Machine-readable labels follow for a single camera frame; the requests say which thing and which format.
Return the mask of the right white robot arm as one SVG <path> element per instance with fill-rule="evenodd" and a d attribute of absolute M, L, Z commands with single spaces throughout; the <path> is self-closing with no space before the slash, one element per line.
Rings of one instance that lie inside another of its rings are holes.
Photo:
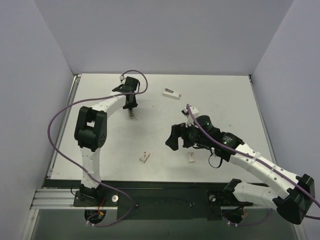
<path fill-rule="evenodd" d="M 279 167 L 236 135 L 214 127 L 207 115 L 195 118 L 191 124 L 172 125 L 165 144 L 177 151 L 178 139 L 183 140 L 184 148 L 209 150 L 221 161 L 246 170 L 264 183 L 259 186 L 232 179 L 223 192 L 226 203 L 245 202 L 268 207 L 295 225 L 307 217 L 315 198 L 315 182 L 308 174 L 299 176 Z"/>

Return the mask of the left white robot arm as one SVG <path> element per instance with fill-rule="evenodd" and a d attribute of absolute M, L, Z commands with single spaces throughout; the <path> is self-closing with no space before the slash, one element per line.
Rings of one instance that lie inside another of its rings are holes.
<path fill-rule="evenodd" d="M 133 108 L 138 106 L 135 93 L 139 89 L 140 81 L 127 76 L 124 83 L 112 90 L 109 98 L 79 109 L 74 131 L 84 168 L 79 192 L 92 206 L 99 205 L 103 200 L 100 153 L 107 140 L 108 117 L 119 109 L 127 109 L 132 114 Z"/>

